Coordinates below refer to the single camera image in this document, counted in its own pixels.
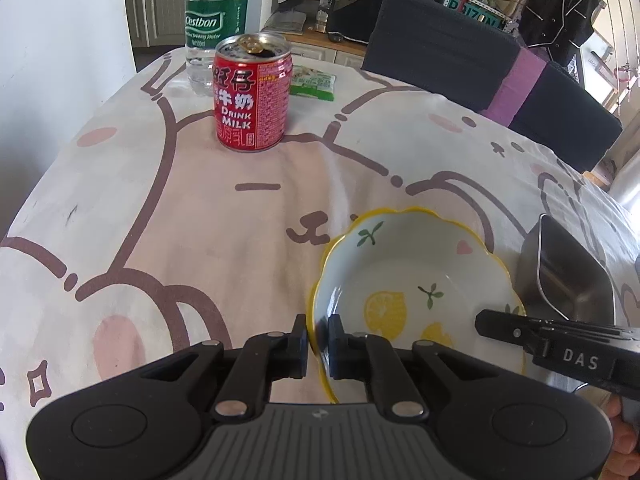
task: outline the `drawer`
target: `drawer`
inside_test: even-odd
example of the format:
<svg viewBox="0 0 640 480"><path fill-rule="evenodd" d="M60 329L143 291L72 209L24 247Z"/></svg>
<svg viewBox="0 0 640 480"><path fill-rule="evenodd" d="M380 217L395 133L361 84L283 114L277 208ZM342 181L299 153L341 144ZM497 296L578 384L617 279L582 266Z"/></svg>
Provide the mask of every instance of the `drawer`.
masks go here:
<svg viewBox="0 0 640 480"><path fill-rule="evenodd" d="M356 56L355 54L347 54L346 52L335 53L335 64L350 66L352 68L361 68L364 58L362 56Z"/></svg>
<svg viewBox="0 0 640 480"><path fill-rule="evenodd" d="M324 48L322 46L308 45L304 43L291 43L291 53L298 56L307 57L309 59L317 59L318 61L335 61L335 50L332 48Z"/></svg>

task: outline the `pink heart print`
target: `pink heart print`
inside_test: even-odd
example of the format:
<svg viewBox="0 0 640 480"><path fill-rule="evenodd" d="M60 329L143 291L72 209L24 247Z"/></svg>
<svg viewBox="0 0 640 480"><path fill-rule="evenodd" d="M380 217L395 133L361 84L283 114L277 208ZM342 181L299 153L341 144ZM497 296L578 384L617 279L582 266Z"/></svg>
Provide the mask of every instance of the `pink heart print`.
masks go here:
<svg viewBox="0 0 640 480"><path fill-rule="evenodd" d="M466 243L466 240L460 240L458 242L458 247L456 248L457 254L471 254L474 250L471 246Z"/></svg>

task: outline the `wooden countertop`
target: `wooden countertop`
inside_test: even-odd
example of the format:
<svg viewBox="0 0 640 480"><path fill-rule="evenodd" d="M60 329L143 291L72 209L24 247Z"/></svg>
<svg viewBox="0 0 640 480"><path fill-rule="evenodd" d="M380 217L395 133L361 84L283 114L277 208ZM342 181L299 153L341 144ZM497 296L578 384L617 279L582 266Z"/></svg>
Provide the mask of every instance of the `wooden countertop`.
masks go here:
<svg viewBox="0 0 640 480"><path fill-rule="evenodd" d="M313 25L310 25L309 22L305 23L302 36L297 36L295 34L285 34L284 36L291 43L322 46L324 48L332 48L340 52L346 52L347 54L355 54L356 56L364 56L364 53L367 51L367 46L362 43L355 43L354 41L348 40L344 40L341 43L329 41L329 36L325 32L316 31L313 28Z"/></svg>

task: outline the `cartoon tablecloth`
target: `cartoon tablecloth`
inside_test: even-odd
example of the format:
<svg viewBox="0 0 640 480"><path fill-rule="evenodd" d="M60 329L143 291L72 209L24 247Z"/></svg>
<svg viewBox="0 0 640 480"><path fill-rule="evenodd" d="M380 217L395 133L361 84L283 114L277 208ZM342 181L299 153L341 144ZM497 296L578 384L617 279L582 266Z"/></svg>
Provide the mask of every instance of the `cartoon tablecloth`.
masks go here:
<svg viewBox="0 0 640 480"><path fill-rule="evenodd" d="M640 251L626 212L545 146L440 95L343 66L335 101L292 96L283 141L216 139L184 52L137 74L64 148L0 243L0 451L51 400L215 338L288 332L330 239L368 210L423 206L471 227L515 271L542 212L609 271L640 326ZM273 399L326 402L310 359Z"/></svg>

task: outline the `water bottle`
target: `water bottle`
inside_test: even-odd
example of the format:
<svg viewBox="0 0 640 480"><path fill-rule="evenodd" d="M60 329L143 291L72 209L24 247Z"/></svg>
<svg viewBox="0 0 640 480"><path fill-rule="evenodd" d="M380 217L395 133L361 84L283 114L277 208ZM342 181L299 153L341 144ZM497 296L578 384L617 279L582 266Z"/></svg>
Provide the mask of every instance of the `water bottle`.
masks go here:
<svg viewBox="0 0 640 480"><path fill-rule="evenodd" d="M199 95L213 95L216 45L244 33L247 0L184 0L187 76Z"/></svg>

